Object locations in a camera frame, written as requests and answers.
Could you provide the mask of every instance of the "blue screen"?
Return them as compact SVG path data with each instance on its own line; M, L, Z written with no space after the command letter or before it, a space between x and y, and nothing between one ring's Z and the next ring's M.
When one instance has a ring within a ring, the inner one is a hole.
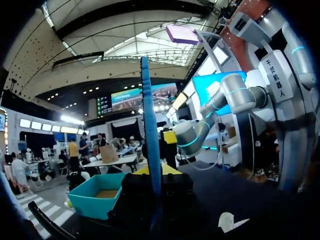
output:
M68 142L72 142L72 139L77 140L77 136L74 133L67 133L66 138Z
M208 89L210 88L210 86L212 86L214 82L220 83L225 76L229 74L234 74L234 73L239 74L242 77L243 81L244 82L246 81L247 74L244 71L230 71L230 72L222 72L222 73L216 73L216 74L205 75L205 76L194 76L193 83L194 83L196 93L199 96L200 105L203 106L212 97ZM231 113L231 109L229 105L226 105L220 110L216 111L216 114L220 116L225 114L230 114L230 113Z
M59 142L59 143L64 143L66 140L65 140L65 134L64 133L56 133L54 134L54 137L56 138L56 140Z

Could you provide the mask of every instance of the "ceiling light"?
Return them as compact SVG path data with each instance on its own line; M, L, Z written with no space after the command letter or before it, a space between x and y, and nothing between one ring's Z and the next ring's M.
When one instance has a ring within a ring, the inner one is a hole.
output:
M69 117L69 116L65 116L65 115L61 116L61 120L64 122L67 122L67 123L72 123L72 124L77 124L77 125L84 125L85 124L84 121L80 121L78 119L75 119L75 118Z

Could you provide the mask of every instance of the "crosswalk stripe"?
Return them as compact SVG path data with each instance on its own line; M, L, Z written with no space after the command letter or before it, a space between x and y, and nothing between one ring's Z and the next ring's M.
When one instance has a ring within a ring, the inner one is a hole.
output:
M50 204L50 202L45 201L45 202L41 203L41 204L38 206L38 208L40 208L40 209L42 210L43 208L45 208L45 207L48 206L49 204Z
M18 203L19 203L19 204L22 204L22 203L24 203L25 201L28 201L28 200L33 199L33 198L35 198L35 197L37 197L37 195L33 194L33 195L31 195L31 196L27 196L27 197L25 197L25 198L18 199Z
M45 228L39 231L39 234L43 239L47 239L50 236L50 233Z
M48 211L46 211L44 214L50 217L52 214L54 214L56 211L60 209L59 206L54 205L52 208L50 208Z
M42 197L38 197L37 199L35 199L35 200L33 200L33 201L34 201L35 203L38 203L38 202L40 202L42 199L43 199ZM28 204L29 204L29 202L26 203L26 204L24 204L24 205L22 205L22 206L21 206L22 209L27 208L27 207L28 207Z
M54 223L58 226L61 226L72 214L74 214L72 211L66 210L64 213L62 213L54 220Z

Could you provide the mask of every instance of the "display screen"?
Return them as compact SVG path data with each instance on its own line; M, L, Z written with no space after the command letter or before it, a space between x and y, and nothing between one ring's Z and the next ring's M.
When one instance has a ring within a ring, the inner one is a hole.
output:
M5 122L6 122L6 116L3 114L0 114L0 131L5 131Z
M99 97L96 100L97 113L99 115L107 114L112 112L111 95Z
M141 105L141 91L141 89L135 88L111 94L112 111L135 108ZM153 85L151 91L154 105L160 105L174 100L177 86L175 83Z
M66 139L68 142L72 142L72 139L77 140L77 136L74 133L67 133L66 134Z
M54 137L59 143L64 143L66 141L64 133L56 133L54 134Z
M200 105L203 106L204 104L206 104L219 89L221 80L228 74L233 73L239 74L242 77L243 81L246 81L247 74L244 71L231 71L206 76L194 76L193 83L195 90L199 96ZM226 105L220 110L216 111L216 114L218 115L225 115L230 113L231 109L229 105Z

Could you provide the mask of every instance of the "ceiling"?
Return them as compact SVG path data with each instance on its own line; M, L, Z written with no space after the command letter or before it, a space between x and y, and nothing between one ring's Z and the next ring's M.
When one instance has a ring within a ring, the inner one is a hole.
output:
M197 0L49 0L10 49L4 89L51 111L62 113L69 106L68 114L83 117L89 99L137 84L141 56L150 59L152 84L183 81L200 48L172 43L166 26L206 31L217 22L217 16L207 18L209 13ZM56 61L100 51L103 62L94 57L53 67Z

